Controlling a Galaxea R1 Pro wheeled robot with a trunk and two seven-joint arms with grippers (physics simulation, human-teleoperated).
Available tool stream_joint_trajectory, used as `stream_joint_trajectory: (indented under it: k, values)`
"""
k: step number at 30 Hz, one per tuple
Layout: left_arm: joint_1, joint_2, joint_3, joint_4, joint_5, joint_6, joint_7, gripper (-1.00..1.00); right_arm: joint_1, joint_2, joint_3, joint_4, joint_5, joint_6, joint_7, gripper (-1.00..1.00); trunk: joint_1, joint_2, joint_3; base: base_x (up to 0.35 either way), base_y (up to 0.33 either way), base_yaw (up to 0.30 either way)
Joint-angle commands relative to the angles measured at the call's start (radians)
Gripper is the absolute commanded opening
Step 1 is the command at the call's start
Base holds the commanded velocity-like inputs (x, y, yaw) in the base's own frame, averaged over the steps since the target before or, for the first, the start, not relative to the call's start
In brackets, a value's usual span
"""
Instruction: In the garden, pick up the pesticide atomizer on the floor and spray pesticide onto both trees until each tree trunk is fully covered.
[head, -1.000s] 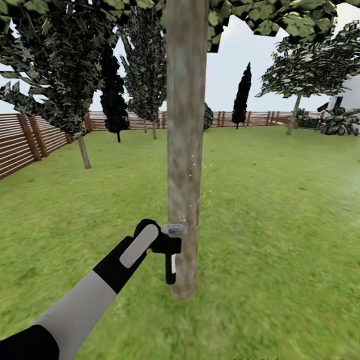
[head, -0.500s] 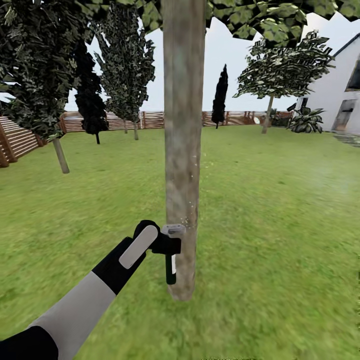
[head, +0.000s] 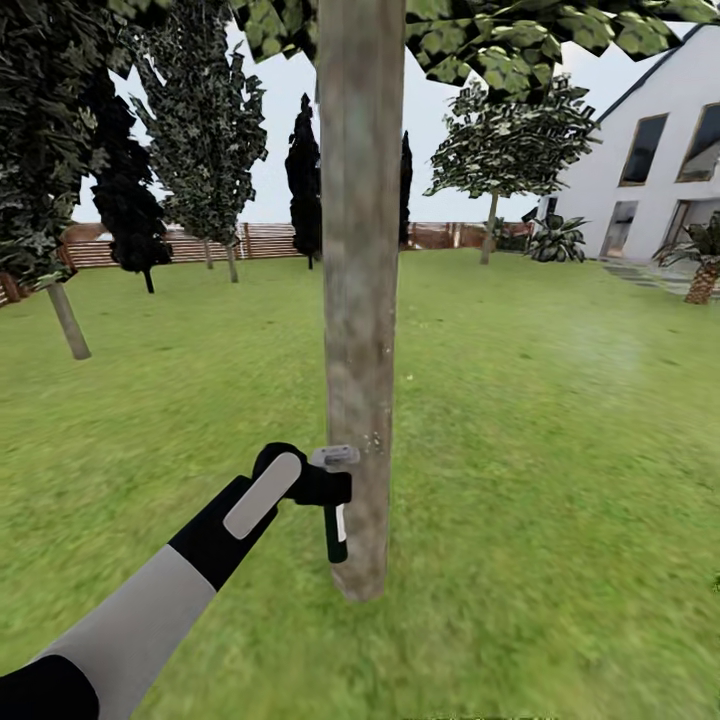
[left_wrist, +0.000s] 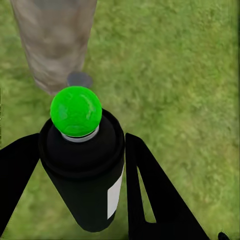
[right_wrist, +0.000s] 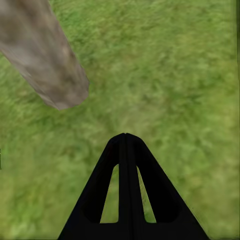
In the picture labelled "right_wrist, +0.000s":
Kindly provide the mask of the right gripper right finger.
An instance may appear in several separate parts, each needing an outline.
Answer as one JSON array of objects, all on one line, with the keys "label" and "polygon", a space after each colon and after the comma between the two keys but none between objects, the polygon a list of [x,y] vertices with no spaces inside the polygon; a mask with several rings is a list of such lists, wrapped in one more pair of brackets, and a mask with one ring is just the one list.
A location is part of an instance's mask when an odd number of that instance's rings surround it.
[{"label": "right gripper right finger", "polygon": [[[145,142],[125,134],[133,240],[210,240]],[[139,168],[156,223],[145,220]]]}]

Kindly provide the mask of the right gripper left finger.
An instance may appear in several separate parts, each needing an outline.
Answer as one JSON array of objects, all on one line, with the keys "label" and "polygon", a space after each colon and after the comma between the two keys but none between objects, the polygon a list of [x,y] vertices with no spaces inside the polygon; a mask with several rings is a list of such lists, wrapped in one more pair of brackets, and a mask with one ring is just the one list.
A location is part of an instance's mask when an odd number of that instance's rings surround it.
[{"label": "right gripper left finger", "polygon": [[[125,133],[107,143],[58,240],[133,240]],[[119,164],[118,222],[100,223]]]}]

